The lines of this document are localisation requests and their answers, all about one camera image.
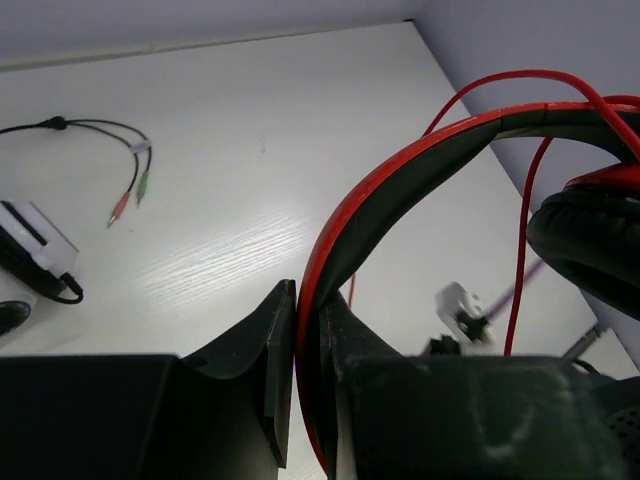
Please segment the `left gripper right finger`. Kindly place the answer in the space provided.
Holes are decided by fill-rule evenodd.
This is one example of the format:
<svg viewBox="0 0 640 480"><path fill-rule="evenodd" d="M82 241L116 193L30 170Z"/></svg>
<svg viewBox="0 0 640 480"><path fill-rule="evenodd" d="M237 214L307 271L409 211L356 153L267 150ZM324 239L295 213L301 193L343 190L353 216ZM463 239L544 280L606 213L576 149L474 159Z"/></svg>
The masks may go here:
<svg viewBox="0 0 640 480"><path fill-rule="evenodd" d="M405 356L340 295L319 312L332 479L626 479L588 377L546 356Z"/></svg>

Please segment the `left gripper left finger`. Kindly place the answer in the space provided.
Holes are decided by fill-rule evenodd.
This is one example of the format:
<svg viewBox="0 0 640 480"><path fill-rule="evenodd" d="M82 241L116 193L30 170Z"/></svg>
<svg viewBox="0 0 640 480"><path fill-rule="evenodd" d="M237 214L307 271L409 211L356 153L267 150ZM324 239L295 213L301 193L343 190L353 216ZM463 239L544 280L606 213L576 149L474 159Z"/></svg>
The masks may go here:
<svg viewBox="0 0 640 480"><path fill-rule="evenodd" d="M1 361L5 479L274 479L287 463L296 286L186 357Z"/></svg>

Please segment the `red black headphones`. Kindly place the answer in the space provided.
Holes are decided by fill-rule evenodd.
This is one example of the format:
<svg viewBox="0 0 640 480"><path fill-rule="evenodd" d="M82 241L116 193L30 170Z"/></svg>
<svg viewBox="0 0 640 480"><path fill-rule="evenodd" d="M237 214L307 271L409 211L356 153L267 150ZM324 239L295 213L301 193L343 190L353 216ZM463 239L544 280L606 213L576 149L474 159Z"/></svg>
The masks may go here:
<svg viewBox="0 0 640 480"><path fill-rule="evenodd" d="M553 270L622 312L639 314L639 102L611 96L589 103L539 103L490 111L430 133L365 177L325 224L306 266L298 302L296 373L313 450L327 474L320 309L410 209L492 141L510 137L574 140L612 154L614 166L572 180L525 224L532 249ZM600 387L589 380L630 475L639 455L627 446L624 412L639 406L637 379Z"/></svg>

